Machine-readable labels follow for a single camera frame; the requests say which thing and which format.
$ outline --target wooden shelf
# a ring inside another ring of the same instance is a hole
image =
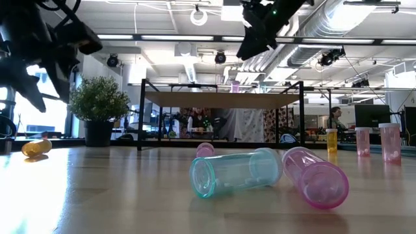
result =
[[[160,107],[278,109],[299,100],[296,94],[231,94],[214,92],[146,92]]]

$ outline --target table surface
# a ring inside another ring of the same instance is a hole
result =
[[[146,92],[160,107],[278,109],[299,100],[296,94],[231,94],[214,92]]]
[[[250,151],[216,149],[218,154]],[[328,159],[326,151],[315,151]],[[0,157],[0,233],[416,233],[416,160],[383,164],[340,151],[350,194],[331,211],[304,202],[283,176],[211,200],[189,183],[194,148],[53,149]]]

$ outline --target computer monitor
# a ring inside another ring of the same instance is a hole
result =
[[[355,105],[356,127],[378,127],[378,124],[390,123],[388,105]]]

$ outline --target pink plastic cup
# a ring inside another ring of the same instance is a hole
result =
[[[196,157],[212,157],[214,155],[214,146],[210,143],[204,142],[196,148]]]
[[[358,157],[370,157],[370,127],[356,127]]]
[[[400,124],[398,123],[380,123],[378,124],[382,134],[382,153],[385,162],[400,163],[401,156],[401,138]]]
[[[332,209],[348,196],[350,185],[344,172],[317,157],[310,149],[296,147],[283,156],[285,175],[307,203],[318,209]]]

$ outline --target yellow plastic cup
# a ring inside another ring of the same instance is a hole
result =
[[[26,143],[21,152],[28,157],[36,157],[49,152],[52,149],[52,142],[48,139],[34,140]]]
[[[337,129],[327,129],[326,130],[326,143],[328,147],[328,153],[337,153]]]

